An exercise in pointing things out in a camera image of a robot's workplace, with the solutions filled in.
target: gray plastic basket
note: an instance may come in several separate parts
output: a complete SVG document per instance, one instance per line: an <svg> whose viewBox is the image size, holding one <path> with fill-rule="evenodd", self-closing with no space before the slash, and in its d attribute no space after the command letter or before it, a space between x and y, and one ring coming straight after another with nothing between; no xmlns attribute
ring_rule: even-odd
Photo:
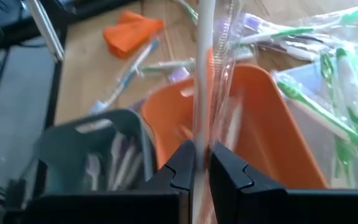
<svg viewBox="0 0 358 224"><path fill-rule="evenodd" d="M77 131L78 127L96 124L105 119L112 121L112 125L87 133ZM44 132L35 144L35 154L48 165L46 193L80 193L83 190L86 155L96 152L101 155L102 163L110 163L115 128L135 139L137 148L144 155L144 180L149 180L155 172L151 141L137 113L119 109L62 124Z"/></svg>

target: metal rod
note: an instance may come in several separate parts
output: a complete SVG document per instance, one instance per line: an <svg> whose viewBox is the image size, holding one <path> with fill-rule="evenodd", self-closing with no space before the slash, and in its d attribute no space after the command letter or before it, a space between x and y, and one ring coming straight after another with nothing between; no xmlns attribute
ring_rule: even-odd
<svg viewBox="0 0 358 224"><path fill-rule="evenodd" d="M50 53L55 57L55 60L63 61L63 47L41 2L39 0L26 0L26 2Z"/></svg>

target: plastic bag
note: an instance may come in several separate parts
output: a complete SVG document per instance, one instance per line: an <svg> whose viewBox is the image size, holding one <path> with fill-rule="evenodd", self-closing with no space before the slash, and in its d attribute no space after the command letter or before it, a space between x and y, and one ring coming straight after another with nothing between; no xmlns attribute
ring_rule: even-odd
<svg viewBox="0 0 358 224"><path fill-rule="evenodd" d="M254 57L257 57L257 50L254 46L242 46L239 47L236 53L235 62L244 62ZM196 66L195 58L188 58L184 60L172 60L167 62L157 62L144 65L139 69L139 75L142 77L149 77L154 75L160 75L165 72L172 72L175 69L186 68L189 71L193 71Z"/></svg>
<svg viewBox="0 0 358 224"><path fill-rule="evenodd" d="M301 60L318 60L321 51L332 54L344 42L358 44L358 38L353 35L358 34L358 6L286 22L284 25L246 14L244 24L249 35L268 33L274 36L258 42L259 47L277 50Z"/></svg>
<svg viewBox="0 0 358 224"><path fill-rule="evenodd" d="M331 187L358 188L357 45L275 79Z"/></svg>

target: wooden table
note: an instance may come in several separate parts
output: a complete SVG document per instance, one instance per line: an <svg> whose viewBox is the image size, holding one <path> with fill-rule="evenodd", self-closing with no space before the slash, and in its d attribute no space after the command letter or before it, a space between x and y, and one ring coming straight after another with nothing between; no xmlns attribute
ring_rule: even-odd
<svg viewBox="0 0 358 224"><path fill-rule="evenodd" d="M195 6L195 0L189 1ZM244 0L246 11L274 23L294 21L354 7L356 0ZM124 10L161 19L166 29L161 44L145 64L195 57L195 27L184 10L169 0L136 2L115 11L75 24L68 30L65 61L60 82L55 124L86 116L96 100L106 100L117 85L129 61L112 56L102 37L106 26L116 24ZM257 63L270 71L299 66L305 62L272 51L259 51ZM166 85L165 76L136 77L112 107L123 107Z"/></svg>

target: orange bin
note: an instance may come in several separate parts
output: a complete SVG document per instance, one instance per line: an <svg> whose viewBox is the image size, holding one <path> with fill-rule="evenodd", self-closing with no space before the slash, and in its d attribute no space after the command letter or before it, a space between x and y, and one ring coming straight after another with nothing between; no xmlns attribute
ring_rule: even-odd
<svg viewBox="0 0 358 224"><path fill-rule="evenodd" d="M178 127L191 127L193 96L183 93L193 85L194 79L187 79L166 86L142 107L155 136L159 167L183 143ZM244 92L244 114L235 153L291 189L326 189L328 184L269 73L253 65L237 66L231 94L239 90Z"/></svg>

